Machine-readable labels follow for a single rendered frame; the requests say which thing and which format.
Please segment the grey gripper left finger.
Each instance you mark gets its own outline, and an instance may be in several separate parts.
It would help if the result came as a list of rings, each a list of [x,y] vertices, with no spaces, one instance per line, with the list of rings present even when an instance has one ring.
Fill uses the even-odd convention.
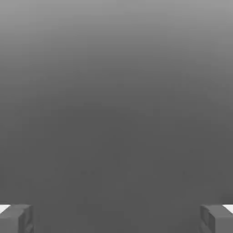
[[[0,204],[0,233],[34,233],[33,205]]]

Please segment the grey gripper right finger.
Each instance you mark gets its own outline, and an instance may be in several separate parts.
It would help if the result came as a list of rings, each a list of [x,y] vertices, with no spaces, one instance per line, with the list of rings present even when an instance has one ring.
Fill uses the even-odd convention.
[[[199,233],[233,233],[233,204],[201,205]]]

